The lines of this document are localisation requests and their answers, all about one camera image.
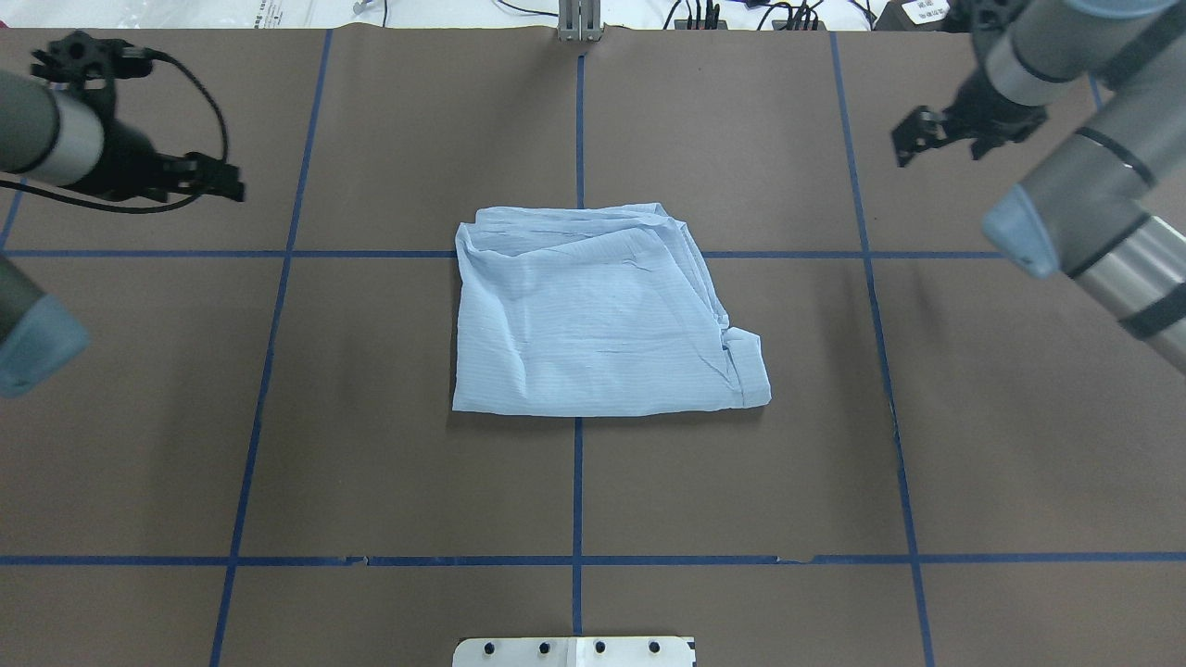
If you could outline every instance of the light blue cloth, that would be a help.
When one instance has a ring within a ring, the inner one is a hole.
[[[478,211],[457,231],[453,409],[636,417],[770,402],[688,225],[659,204]]]

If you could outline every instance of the white bracket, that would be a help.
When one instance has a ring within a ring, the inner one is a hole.
[[[560,0],[561,42],[597,42],[601,39],[601,0]]]
[[[453,667],[695,667],[691,637],[464,640]]]

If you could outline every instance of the folded towel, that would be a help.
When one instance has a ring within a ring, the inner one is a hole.
[[[770,402],[688,225],[659,204],[478,211],[457,233],[453,409],[636,417]]]

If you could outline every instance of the white mounting plate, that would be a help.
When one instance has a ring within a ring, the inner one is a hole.
[[[695,667],[695,646],[691,637],[473,639],[457,646],[453,667]]]

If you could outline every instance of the white floor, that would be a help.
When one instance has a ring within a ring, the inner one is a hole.
[[[334,27],[349,23],[378,25],[384,0],[372,0],[355,14],[357,0],[0,0],[0,21],[12,27]],[[389,27],[514,27],[555,25],[550,17],[527,15],[495,0],[385,0]],[[556,0],[510,0],[530,9],[555,12]],[[880,14],[886,0],[869,0]],[[671,9],[670,0],[602,0],[601,19],[610,25],[656,30]],[[733,30],[754,30],[766,12],[747,9],[740,0],[721,5],[721,19]],[[823,0],[817,8],[830,30],[868,30],[863,14],[849,0]],[[776,9],[771,19],[782,19]],[[677,19],[687,11],[676,11]],[[767,20],[763,30],[770,30]]]

